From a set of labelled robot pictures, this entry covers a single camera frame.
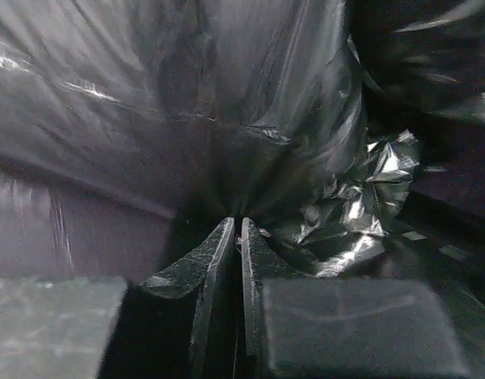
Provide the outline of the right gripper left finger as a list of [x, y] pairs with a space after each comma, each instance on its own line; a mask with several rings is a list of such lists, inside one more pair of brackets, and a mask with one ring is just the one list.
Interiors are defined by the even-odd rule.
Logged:
[[235, 221], [139, 285], [0, 278], [0, 378], [230, 378]]

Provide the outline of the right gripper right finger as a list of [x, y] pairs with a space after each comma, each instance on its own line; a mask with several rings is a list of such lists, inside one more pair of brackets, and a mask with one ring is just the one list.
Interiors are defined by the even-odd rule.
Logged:
[[255, 378], [469, 378], [439, 297], [415, 280], [314, 278], [241, 231], [246, 353]]

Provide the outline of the black trash bag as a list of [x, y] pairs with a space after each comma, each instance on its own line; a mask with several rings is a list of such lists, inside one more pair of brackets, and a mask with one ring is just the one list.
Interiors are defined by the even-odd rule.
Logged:
[[485, 378], [485, 225], [412, 195], [485, 124], [485, 1], [0, 1], [0, 278], [139, 285], [235, 221], [293, 269], [415, 280]]

